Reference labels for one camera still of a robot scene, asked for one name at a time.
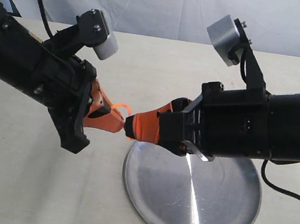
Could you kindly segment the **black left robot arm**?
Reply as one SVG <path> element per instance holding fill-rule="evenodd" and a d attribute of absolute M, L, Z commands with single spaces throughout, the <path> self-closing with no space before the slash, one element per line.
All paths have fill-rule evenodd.
<path fill-rule="evenodd" d="M 72 153 L 89 145 L 84 128 L 116 133 L 124 123 L 95 67 L 76 54 L 89 47 L 100 60 L 114 55 L 118 46 L 111 25 L 98 9 L 76 21 L 41 41 L 0 2 L 0 79 L 48 109 L 61 146 Z"/>

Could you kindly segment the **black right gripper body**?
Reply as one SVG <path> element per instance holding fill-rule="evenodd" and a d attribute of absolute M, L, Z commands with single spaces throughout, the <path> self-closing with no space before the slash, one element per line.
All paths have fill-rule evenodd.
<path fill-rule="evenodd" d="M 200 96 L 185 110 L 185 150 L 208 160 L 266 159 L 270 94 L 261 89 L 224 90 L 220 82 L 201 88 Z"/>

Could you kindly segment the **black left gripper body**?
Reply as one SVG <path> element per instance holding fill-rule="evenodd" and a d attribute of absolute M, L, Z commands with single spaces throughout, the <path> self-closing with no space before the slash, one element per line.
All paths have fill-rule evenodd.
<path fill-rule="evenodd" d="M 42 77 L 34 94 L 48 108 L 61 147 L 77 154 L 90 142 L 83 132 L 83 118 L 92 104 L 97 72 L 76 55 L 83 47 L 76 31 L 58 31 L 43 45 L 50 55 L 38 68 Z"/>

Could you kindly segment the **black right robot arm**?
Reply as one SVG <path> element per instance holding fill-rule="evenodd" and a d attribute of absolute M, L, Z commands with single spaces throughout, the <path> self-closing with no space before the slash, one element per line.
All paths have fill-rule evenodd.
<path fill-rule="evenodd" d="M 195 100 L 178 98 L 127 117 L 124 130 L 132 139 L 159 145 L 177 156 L 300 163 L 300 94 L 224 90 L 222 83 L 208 82 Z"/>

